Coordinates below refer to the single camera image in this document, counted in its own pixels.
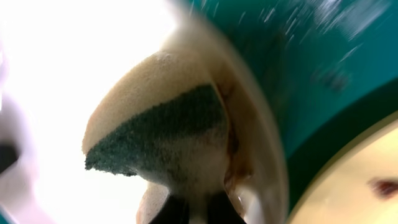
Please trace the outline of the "yellow green scrub sponge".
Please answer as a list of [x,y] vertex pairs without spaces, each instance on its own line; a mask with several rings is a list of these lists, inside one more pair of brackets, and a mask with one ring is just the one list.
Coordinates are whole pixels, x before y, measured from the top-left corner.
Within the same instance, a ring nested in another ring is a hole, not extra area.
[[146,223],[170,194],[189,203],[189,223],[208,223],[210,197],[227,193],[229,136],[226,108],[201,58],[186,50],[161,50],[101,100],[81,149],[88,170],[139,176],[159,186],[145,194]]

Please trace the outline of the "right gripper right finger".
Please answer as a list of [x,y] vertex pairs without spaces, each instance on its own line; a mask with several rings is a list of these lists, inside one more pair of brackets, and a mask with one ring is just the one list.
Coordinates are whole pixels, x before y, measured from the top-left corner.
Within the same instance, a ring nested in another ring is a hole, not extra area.
[[225,191],[212,195],[207,203],[208,224],[246,224]]

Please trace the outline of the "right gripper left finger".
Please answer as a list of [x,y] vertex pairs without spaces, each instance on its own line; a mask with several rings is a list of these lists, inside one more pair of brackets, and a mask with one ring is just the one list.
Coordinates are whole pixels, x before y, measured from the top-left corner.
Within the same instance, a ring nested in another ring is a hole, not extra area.
[[189,211],[189,203],[184,198],[170,194],[149,224],[189,224]]

